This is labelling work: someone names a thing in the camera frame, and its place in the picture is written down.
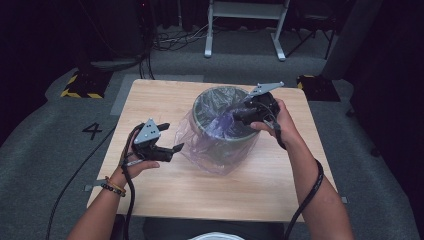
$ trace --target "gray carpet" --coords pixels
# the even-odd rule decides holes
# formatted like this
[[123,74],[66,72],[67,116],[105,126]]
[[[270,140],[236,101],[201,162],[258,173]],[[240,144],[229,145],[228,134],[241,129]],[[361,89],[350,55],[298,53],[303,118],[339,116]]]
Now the gray carpet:
[[[298,40],[295,33],[281,36],[283,49]],[[203,57],[204,39],[179,51],[154,51],[156,79],[247,84],[284,81],[296,87],[301,74],[319,74],[325,65],[322,35],[308,40],[285,62],[279,62],[268,30],[221,32],[213,55]],[[54,81],[46,91],[48,102],[27,117],[0,149],[0,238],[45,237],[50,212],[74,171],[116,125],[129,86],[139,78],[134,67],[115,72],[104,99],[61,98],[75,69]],[[372,142],[350,109],[352,86],[334,85],[341,102],[309,102],[324,150],[357,239],[419,239],[408,199],[384,160],[369,154]],[[93,140],[82,130],[93,123],[102,132]],[[86,208],[89,192],[82,191],[97,177],[110,137],[88,160],[63,195],[55,213],[50,239],[64,239]],[[132,239],[143,239],[143,218],[133,218]],[[304,224],[296,224],[292,239],[309,239]]]

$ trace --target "white metal rack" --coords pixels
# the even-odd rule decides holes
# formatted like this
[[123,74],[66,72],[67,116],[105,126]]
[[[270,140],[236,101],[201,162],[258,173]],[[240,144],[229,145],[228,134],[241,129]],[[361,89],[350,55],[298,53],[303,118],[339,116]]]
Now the white metal rack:
[[281,48],[279,37],[290,0],[284,0],[282,4],[265,3],[240,3],[240,2],[220,2],[209,1],[208,12],[208,35],[206,37],[205,57],[212,56],[213,39],[213,18],[214,17],[235,17],[235,18],[256,18],[256,19],[274,19],[278,20],[277,31],[271,33],[277,57],[280,61],[286,60],[283,49]]

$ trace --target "printed number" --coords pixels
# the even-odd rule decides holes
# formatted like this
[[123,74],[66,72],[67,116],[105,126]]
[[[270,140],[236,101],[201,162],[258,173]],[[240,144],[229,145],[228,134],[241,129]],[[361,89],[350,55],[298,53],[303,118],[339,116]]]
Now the printed number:
[[82,130],[82,131],[91,133],[91,139],[90,140],[93,140],[94,136],[96,136],[96,133],[102,132],[102,130],[99,129],[99,126],[100,125],[95,122],[95,123],[91,124],[90,126],[84,128],[84,130]]

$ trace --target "forearm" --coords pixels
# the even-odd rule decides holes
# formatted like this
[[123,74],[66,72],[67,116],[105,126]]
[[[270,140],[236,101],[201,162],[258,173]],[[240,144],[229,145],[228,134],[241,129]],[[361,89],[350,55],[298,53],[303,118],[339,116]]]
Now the forearm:
[[[301,203],[317,180],[317,163],[300,136],[290,139],[285,145],[292,165],[298,201]],[[302,215],[313,239],[353,239],[347,211],[325,176]]]
[[[126,184],[125,177],[119,169],[111,176],[111,181],[121,188]],[[102,189],[78,220],[68,239],[109,239],[120,198],[118,194]]]

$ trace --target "table top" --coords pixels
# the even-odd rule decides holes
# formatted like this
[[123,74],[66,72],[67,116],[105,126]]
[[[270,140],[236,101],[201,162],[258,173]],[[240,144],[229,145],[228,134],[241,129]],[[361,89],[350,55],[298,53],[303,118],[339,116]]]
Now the table top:
[[[106,153],[98,179],[110,176],[116,168],[128,134],[138,124],[153,118],[156,124],[170,123],[157,145],[174,146],[179,122],[192,109],[204,90],[225,84],[160,80],[135,80],[115,133]],[[254,86],[230,85],[253,90]],[[336,187],[318,136],[306,97],[302,90],[278,88],[275,98],[283,99],[312,154]],[[170,163],[142,172],[133,179],[135,204],[133,215],[151,217],[220,219],[246,221],[290,221],[298,208],[293,174],[287,152],[275,138],[262,132],[242,164],[226,176],[210,174],[193,165],[182,154],[174,154]],[[101,188],[93,189],[88,205]],[[126,214],[129,194],[122,198],[118,213]]]

